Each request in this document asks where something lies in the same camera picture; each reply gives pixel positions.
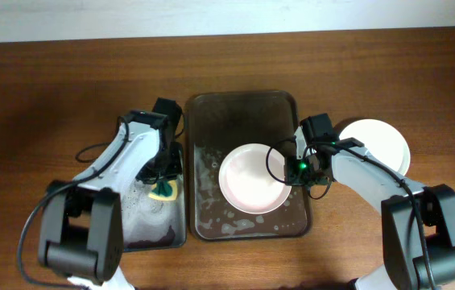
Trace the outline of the green yellow sponge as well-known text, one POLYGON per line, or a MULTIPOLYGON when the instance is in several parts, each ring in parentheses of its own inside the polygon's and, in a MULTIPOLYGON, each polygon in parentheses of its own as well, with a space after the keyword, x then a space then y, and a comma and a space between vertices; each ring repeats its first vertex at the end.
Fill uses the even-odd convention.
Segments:
POLYGON ((175 180, 157 181, 148 196, 157 201, 174 201, 178 196, 178 185, 175 180))

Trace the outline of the pink plate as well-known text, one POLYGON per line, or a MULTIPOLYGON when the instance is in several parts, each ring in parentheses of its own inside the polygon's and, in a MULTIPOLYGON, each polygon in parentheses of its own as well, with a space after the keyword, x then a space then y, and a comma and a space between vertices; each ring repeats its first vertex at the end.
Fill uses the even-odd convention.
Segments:
POLYGON ((269 213, 288 198, 292 187, 284 180, 284 157, 260 143, 233 149, 222 161, 218 183, 224 198, 244 213, 269 213))

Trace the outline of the white plate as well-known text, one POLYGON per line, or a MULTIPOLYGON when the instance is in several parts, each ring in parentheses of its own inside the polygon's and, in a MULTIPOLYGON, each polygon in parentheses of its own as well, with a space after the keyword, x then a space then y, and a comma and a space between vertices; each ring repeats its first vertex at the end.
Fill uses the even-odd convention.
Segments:
POLYGON ((411 155, 403 135, 392 125, 377 119, 351 122, 341 130, 339 136, 340 139, 355 138, 364 143, 376 159, 396 171, 403 155, 411 155))

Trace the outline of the grey-white plate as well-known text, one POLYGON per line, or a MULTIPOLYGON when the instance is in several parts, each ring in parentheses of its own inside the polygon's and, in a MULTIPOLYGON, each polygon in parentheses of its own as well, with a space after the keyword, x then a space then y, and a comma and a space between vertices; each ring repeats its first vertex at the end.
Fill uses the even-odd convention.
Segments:
POLYGON ((411 164, 411 156, 404 154, 397 172, 399 172, 403 176, 406 176, 407 171, 410 168, 410 164, 411 164))

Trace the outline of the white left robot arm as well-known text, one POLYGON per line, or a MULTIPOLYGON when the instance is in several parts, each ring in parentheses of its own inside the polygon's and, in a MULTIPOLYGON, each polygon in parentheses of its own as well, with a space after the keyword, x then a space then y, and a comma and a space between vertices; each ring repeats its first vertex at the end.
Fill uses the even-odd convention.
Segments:
POLYGON ((114 139, 73 180, 47 188, 38 261, 71 287, 130 288, 124 252, 182 245, 184 157, 176 141, 183 112, 160 98, 119 117, 114 139))

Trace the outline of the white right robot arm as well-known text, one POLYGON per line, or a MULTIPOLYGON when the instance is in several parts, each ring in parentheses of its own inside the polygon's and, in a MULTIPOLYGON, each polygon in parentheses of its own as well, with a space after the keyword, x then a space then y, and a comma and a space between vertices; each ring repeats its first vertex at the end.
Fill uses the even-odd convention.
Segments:
POLYGON ((439 289, 455 281, 455 191, 427 186, 376 159, 364 143, 340 139, 327 114, 302 120, 291 137, 284 183, 343 184, 381 216, 383 265, 351 289, 439 289))

